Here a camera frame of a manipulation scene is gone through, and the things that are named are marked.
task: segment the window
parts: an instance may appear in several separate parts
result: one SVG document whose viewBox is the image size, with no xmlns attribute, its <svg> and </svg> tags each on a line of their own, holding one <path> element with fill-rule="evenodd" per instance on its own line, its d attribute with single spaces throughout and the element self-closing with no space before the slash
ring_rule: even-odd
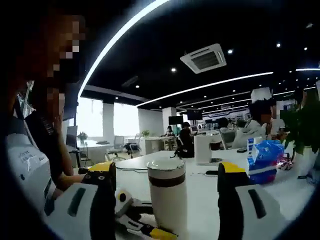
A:
<svg viewBox="0 0 320 240">
<path fill-rule="evenodd" d="M 80 97 L 76 108 L 77 134 L 85 132 L 88 137 L 103 137 L 102 100 Z"/>
<path fill-rule="evenodd" d="M 135 136 L 139 130 L 138 108 L 132 105 L 114 103 L 114 135 Z"/>
</svg>

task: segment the white mug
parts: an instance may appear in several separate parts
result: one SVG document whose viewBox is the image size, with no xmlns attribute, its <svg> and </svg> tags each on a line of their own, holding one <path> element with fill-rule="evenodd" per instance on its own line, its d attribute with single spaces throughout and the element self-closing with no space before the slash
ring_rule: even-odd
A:
<svg viewBox="0 0 320 240">
<path fill-rule="evenodd" d="M 179 236 L 187 234 L 186 165 L 178 158 L 147 163 L 154 217 L 159 228 Z"/>
</svg>

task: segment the office chair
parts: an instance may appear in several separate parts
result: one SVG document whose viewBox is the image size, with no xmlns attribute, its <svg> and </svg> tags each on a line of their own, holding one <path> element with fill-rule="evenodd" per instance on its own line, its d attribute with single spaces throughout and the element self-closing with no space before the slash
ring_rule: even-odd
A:
<svg viewBox="0 0 320 240">
<path fill-rule="evenodd" d="M 142 137 L 142 134 L 141 133 L 137 133 L 135 135 L 135 138 L 134 138 L 134 143 L 129 143 L 129 148 L 130 150 L 128 150 L 128 154 L 131 155 L 131 158 L 133 159 L 134 157 L 132 156 L 133 153 L 138 153 L 141 151 L 141 148 L 140 148 L 140 140 L 141 140 L 141 137 Z"/>
<path fill-rule="evenodd" d="M 219 132 L 221 134 L 224 149 L 230 149 L 232 147 L 232 143 L 236 138 L 236 132 L 235 131 L 221 132 L 220 130 Z"/>
<path fill-rule="evenodd" d="M 118 156 L 119 153 L 123 152 L 123 148 L 125 145 L 125 137 L 124 136 L 114 136 L 113 148 L 108 150 L 108 154 L 114 154 L 115 157 L 111 158 L 111 160 L 126 160 L 124 157 Z"/>
</svg>

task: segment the cable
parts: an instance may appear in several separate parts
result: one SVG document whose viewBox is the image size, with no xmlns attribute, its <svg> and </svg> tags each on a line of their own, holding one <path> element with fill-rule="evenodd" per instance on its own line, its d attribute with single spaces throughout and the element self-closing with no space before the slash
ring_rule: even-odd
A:
<svg viewBox="0 0 320 240">
<path fill-rule="evenodd" d="M 122 170 L 122 171 L 134 171 L 138 174 L 146 174 L 146 168 L 122 168 L 122 167 L 115 167 L 116 169 Z"/>
</svg>

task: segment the tissue package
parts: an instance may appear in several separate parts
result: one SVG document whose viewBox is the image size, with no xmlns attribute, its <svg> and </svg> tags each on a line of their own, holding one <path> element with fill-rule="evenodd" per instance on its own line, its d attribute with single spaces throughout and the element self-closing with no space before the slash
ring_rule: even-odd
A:
<svg viewBox="0 0 320 240">
<path fill-rule="evenodd" d="M 272 182 L 277 173 L 277 162 L 283 156 L 284 146 L 278 140 L 263 140 L 253 144 L 248 156 L 249 177 L 255 184 Z"/>
</svg>

